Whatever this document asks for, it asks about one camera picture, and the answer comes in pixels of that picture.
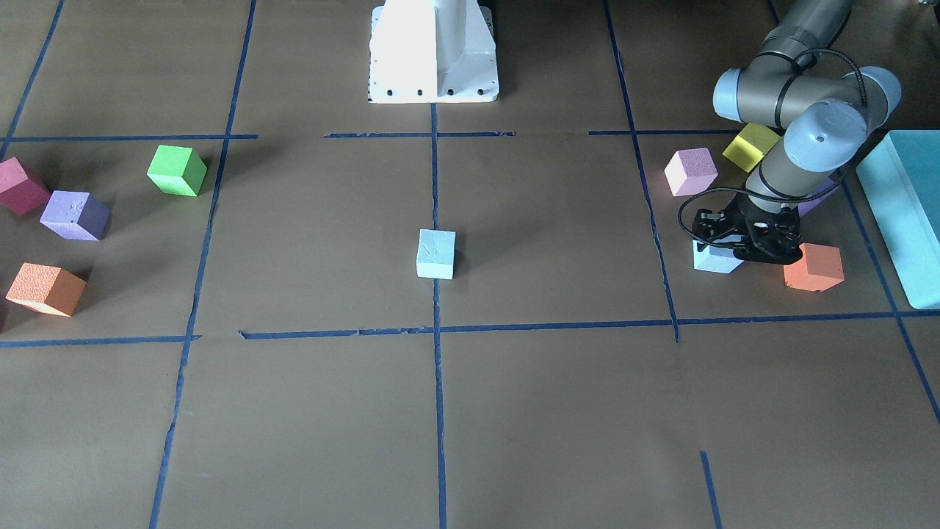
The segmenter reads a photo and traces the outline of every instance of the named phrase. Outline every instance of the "pink cube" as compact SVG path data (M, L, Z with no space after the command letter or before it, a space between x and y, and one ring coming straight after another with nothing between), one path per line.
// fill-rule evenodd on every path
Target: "pink cube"
M705 147L676 151L666 166L666 179L673 197L701 193L716 178L718 169Z
M16 157L0 163L0 204L23 216L45 205L51 194L38 174Z

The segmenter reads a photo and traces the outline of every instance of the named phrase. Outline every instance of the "light blue cube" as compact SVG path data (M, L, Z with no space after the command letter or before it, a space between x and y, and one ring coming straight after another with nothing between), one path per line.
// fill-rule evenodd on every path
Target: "light blue cube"
M737 240L741 240L740 235L731 235L714 242L727 243ZM696 270L730 274L743 262L734 256L734 250L731 248L706 246L702 251L698 251L698 242L692 241L692 264Z
M891 131L855 172L908 302L940 309L940 131Z
M417 243L417 276L435 280L454 279L455 232L421 230Z

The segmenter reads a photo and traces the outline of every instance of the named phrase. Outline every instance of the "lavender cube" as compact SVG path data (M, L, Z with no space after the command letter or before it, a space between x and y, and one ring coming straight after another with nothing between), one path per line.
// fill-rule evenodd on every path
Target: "lavender cube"
M707 147L676 151L664 172L673 197L701 193L718 178L718 169Z
M111 212L90 193L53 191L39 222L66 239L98 241Z
M817 187L816 189L813 189L813 192L810 193L809 195L815 195L816 193L822 193L823 191L825 191L826 189L828 189L828 188L831 187L831 186L832 186L832 181L827 178L827 179L825 179L824 181L822 181L822 184L819 184L819 187ZM807 213L809 213L814 207L818 206L818 205L820 204L820 202L822 202L823 200L828 199L828 198L829 198L833 193L835 193L835 192L836 192L836 189L833 189L832 191L826 193L825 195L819 197L819 198L816 199L816 200L811 200L811 201L809 201L809 202L800 202L800 203L796 206L797 209L799 209L799 211L800 211L800 216L806 216Z

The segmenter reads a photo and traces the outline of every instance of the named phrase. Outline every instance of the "grid line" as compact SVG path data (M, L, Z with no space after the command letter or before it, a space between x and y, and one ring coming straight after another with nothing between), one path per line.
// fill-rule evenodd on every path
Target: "grid line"
M738 134L740 129L676 129L676 130L634 130L634 131L620 131L620 130L609 130L609 131L587 131L588 136L680 136L680 135L723 135L723 134Z
M45 143L54 141L159 141L169 139L258 139L257 134L179 134L152 136L19 136L9 139L11 143Z
M704 450L698 454L702 459L702 473L705 474L705 487L708 489L709 503L712 505L714 529L722 529L721 511L718 509L718 495L714 492L714 481L712 480L712 465L709 464L708 454L706 454Z
M431 104L431 218L434 229L440 229L438 209L438 158L437 158L437 104ZM440 529L447 529L447 470L444 460L444 379L441 371L441 282L434 280L432 299L434 322L434 406L437 422L437 514Z
M4 156L7 155L7 148L9 147L10 141L13 138L13 134L16 132L17 125L20 124L20 116L23 115L23 109L26 107L26 100L29 99L29 92L31 92L33 89L33 83L36 82L36 76L39 75L39 68L42 67L42 61L46 57L46 52L49 51L49 45L53 41L53 35L55 34L55 29L58 27L58 21L62 16L62 8L64 7L65 0L59 0L58 6L55 8L53 21L49 25L49 33L46 34L46 41L42 44L42 49L39 51L39 57L37 57L36 64L33 66L33 71L29 74L29 80L26 82L26 88L23 89L23 97L20 98L20 104L16 107L16 113L13 115L13 121L11 121L9 124L7 137L4 138L3 146L0 147L0 160L3 160Z
M516 136L515 131L492 131L492 132L411 132L411 133L396 133L396 132L385 132L385 133L331 133L323 138L325 139L375 139L375 138L389 138L389 137L432 137L437 135L438 137L513 137Z
M248 45L251 42L251 30L255 21L255 7L257 0L251 0L248 10L248 22L245 25L244 40L242 43L242 55L239 59L238 73L235 75L235 87L232 90L231 103L228 107L228 121L226 125L226 136L230 136L232 126L235 122L235 112L238 109L238 96L242 86L242 77L244 74L244 63L248 57ZM173 418L170 427L166 431L166 440L164 442L163 456L160 461L160 472L157 476L156 490L153 494L153 507L150 511L149 529L156 529L160 519L160 506L163 501L164 488L166 485L166 474L169 470L169 460L173 449L173 439L176 434L177 420L180 417L180 402L182 400L182 389L185 382L184 372L189 363L189 353L193 343L196 329L196 316L199 312L199 299L202 294L202 280L206 273L206 263L209 260L209 246L212 242L212 225L215 218L215 209L218 205L219 195L222 187L222 175L225 172L226 160L228 157L228 145L230 138L222 142L222 152L219 156L219 167L215 173L215 184L212 188L212 202L209 208L209 218L206 222L206 231L203 236L202 254L199 258L199 269L196 272L196 285L193 290L193 309L189 315L189 321L186 324L186 335L180 353L180 369L177 373L177 387L173 402Z
M903 312L901 317L937 317L940 310ZM686 325L735 325L735 324L761 324L761 323L797 323L797 322L823 322L846 320L877 320L891 319L895 313L828 313L828 314L785 314L778 316L727 316L717 318L679 318L680 326ZM555 322L555 323L515 323L515 324L488 324L488 325L456 325L441 326L444 334L458 334L467 332L493 332L493 331L533 331L533 330L565 330L565 329L628 329L638 327L669 327L670 319L653 320L620 320L620 321L590 321L590 322ZM402 334L431 334L433 326L378 328L378 329L329 329L329 330L295 330L280 332L247 332L239 330L238 334L245 340L291 340L299 338L345 338L368 336L393 336Z
M924 393L927 395L927 400L933 410L933 417L936 419L937 423L940 423L940 406L937 405L937 399L933 395L931 383L927 379L927 374L924 373L923 366L920 364L920 357L917 356L917 351L914 349L911 337L907 333L907 327L904 325L904 320L901 318L901 312L898 310L898 305L894 301L894 296L891 295L891 289L887 286L885 272L882 270L881 264L878 262L878 256L875 254L874 247L871 245L868 230L865 229L865 225L862 223L862 217L858 214L858 208L855 207L855 200L852 198L852 193L849 192L849 186L845 181L842 182L842 191L845 192L845 198L849 202L849 208L852 210L855 224L858 226L858 230L862 234L862 239L865 241L865 248L869 253L871 262L875 266L875 271L878 272L878 281L881 282L882 288L885 290L885 297L887 297L888 305L891 307L892 316L898 324L898 331L901 333L904 345L907 347L907 354L911 357L911 363L914 364L914 369L917 372L917 376L920 378L920 385L923 386Z
M14 340L0 342L0 349L19 347L57 347L62 345L116 345L116 344L172 344L181 343L185 336L118 336L115 338L61 338L53 340Z
M630 127L630 138L634 144L634 154L636 156L636 166L640 173L640 184L643 187L643 198L646 200L647 207L650 210L650 229L652 230L652 240L656 245L656 253L659 255L659 266L663 272L663 287L666 290L666 304L669 307L669 317L672 319L672 330L675 334L676 343L680 342L679 322L676 318L676 306L672 300L672 289L669 287L669 275L666 272L666 256L663 254L663 244L659 238L659 230L656 228L656 214L652 209L652 200L650 199L650 188L647 185L646 172L643 169L643 154L640 152L639 140L636 137L636 126L634 124L634 113L630 107L630 95L627 92L627 81L623 73L623 60L620 57L620 48L617 45L617 33L614 30L614 19L610 14L610 1L603 0L603 10L607 17L607 31L610 33L610 45L614 52L614 62L617 64L617 75L620 81L620 91L623 94L623 106L627 112L627 123Z

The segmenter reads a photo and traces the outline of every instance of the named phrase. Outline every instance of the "yellow cube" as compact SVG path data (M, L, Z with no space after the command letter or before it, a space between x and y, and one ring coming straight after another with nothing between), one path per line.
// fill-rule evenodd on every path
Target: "yellow cube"
M748 123L722 154L734 165L751 172L779 141L780 136L758 123Z

